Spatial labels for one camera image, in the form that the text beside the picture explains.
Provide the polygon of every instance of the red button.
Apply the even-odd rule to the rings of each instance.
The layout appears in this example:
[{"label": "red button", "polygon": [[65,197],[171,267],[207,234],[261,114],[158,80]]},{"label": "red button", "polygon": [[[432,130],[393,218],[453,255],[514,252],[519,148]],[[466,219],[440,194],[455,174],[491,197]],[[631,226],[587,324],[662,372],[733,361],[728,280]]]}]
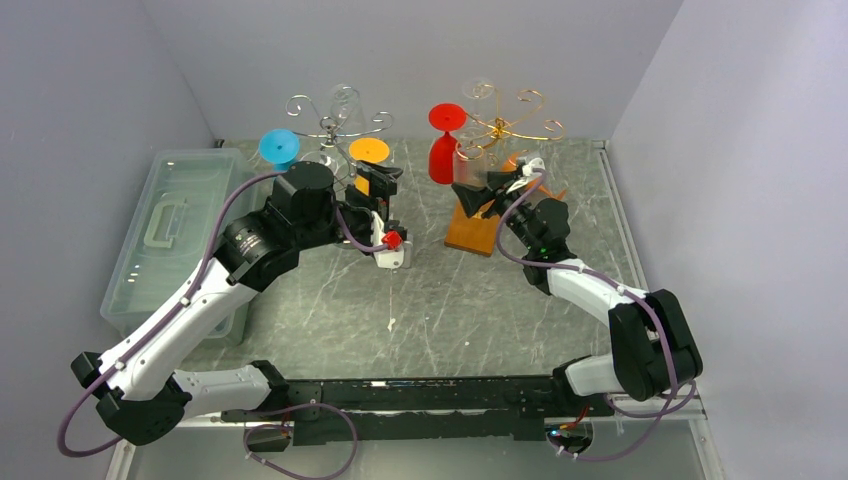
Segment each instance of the red button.
[{"label": "red button", "polygon": [[403,243],[403,239],[400,237],[400,234],[394,230],[383,235],[383,238],[381,238],[380,241],[387,244],[392,250],[396,249]]}]

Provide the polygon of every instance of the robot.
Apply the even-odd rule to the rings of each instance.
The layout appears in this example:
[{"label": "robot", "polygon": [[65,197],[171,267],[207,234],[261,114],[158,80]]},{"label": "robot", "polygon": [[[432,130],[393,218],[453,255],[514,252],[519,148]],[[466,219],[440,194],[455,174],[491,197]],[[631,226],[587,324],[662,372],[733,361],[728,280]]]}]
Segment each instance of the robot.
[{"label": "robot", "polygon": [[[176,369],[220,319],[296,268],[303,250],[349,242],[373,256],[378,267],[409,265],[411,234],[391,218],[389,209],[402,170],[357,162],[369,193],[351,185],[345,200],[338,201],[332,172],[318,163],[299,162],[285,173],[252,180],[274,178],[264,207],[227,225],[210,242],[192,277],[141,328],[102,354],[84,352],[72,362],[86,392],[62,424],[60,450],[86,456],[114,444],[77,452],[64,443],[70,417],[90,395],[98,400],[104,424],[135,445],[156,441],[183,419],[224,412],[223,421],[280,420],[276,413],[263,412],[293,405],[306,405],[293,412],[295,441],[314,445],[349,439],[340,418],[319,415],[310,403],[346,411],[360,439],[511,434],[515,440],[542,440],[547,417],[577,416],[590,407],[590,416],[609,416],[613,411],[604,401],[607,393],[625,392],[642,401],[670,388],[676,391],[677,385],[700,375],[701,357],[676,297],[666,290],[613,288],[611,280],[590,270],[567,246],[568,206],[555,198],[533,197],[545,175],[542,160],[528,154],[518,167],[486,173],[483,187],[453,184],[453,191],[469,217],[489,204],[483,216],[500,215],[499,234],[505,226],[527,247],[521,259],[501,251],[524,264],[530,285],[573,302],[609,326],[612,353],[572,359],[551,375],[513,377],[287,380],[262,360],[229,371]],[[410,413],[436,410],[484,414],[427,419]],[[380,415],[378,428],[374,418]],[[450,431],[444,430],[445,422],[450,422]]]}]

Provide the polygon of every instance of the gray wall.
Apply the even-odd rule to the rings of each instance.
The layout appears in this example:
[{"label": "gray wall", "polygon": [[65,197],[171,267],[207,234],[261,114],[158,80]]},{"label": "gray wall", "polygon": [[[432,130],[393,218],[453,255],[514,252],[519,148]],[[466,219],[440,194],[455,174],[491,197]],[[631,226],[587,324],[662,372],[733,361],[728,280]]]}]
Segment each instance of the gray wall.
[{"label": "gray wall", "polygon": [[686,0],[612,138],[729,478],[848,478],[848,6]]},{"label": "gray wall", "polygon": [[570,136],[609,138],[682,0],[143,1],[219,137],[314,129],[285,100],[341,82],[395,114],[393,135],[436,135],[430,108],[484,75],[547,94],[539,119]]},{"label": "gray wall", "polygon": [[[209,146],[137,0],[0,3],[0,478],[103,478],[56,427],[68,364],[118,339],[98,307],[157,150]],[[110,435],[89,402],[71,445]]]}]

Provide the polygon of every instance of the table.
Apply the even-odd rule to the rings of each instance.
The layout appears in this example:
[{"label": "table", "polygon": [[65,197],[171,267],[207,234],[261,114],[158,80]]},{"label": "table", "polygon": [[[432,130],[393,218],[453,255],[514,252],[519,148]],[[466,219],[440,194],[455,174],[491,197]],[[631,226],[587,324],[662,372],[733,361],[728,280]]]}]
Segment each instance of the table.
[{"label": "table", "polygon": [[[200,347],[181,368],[269,360],[287,378],[548,374],[573,358],[609,351],[606,326],[529,286],[521,267],[497,251],[486,258],[445,247],[456,198],[427,174],[432,139],[386,142],[393,152],[387,162],[404,169],[392,211],[414,235],[412,268],[381,270],[370,257],[335,246],[303,252],[300,267],[251,303],[241,345]],[[616,200],[593,142],[508,142],[511,151],[540,149],[549,188],[567,190],[570,249],[591,267],[635,285]],[[256,145],[225,144],[245,158]],[[304,141],[301,151],[316,145]],[[252,163],[269,169],[258,156]],[[505,237],[510,251],[521,252],[511,233]]]}]

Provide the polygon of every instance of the plastic container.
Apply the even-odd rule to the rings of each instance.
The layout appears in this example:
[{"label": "plastic container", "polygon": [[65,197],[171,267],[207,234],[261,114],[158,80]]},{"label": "plastic container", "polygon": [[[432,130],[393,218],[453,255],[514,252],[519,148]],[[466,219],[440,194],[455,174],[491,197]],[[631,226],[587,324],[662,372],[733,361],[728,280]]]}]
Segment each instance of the plastic container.
[{"label": "plastic container", "polygon": [[[141,326],[197,267],[224,200],[254,172],[237,149],[159,152],[133,215],[100,314],[123,336]],[[225,224],[254,210],[256,189],[233,203]],[[203,344],[238,345],[247,305]]]}]

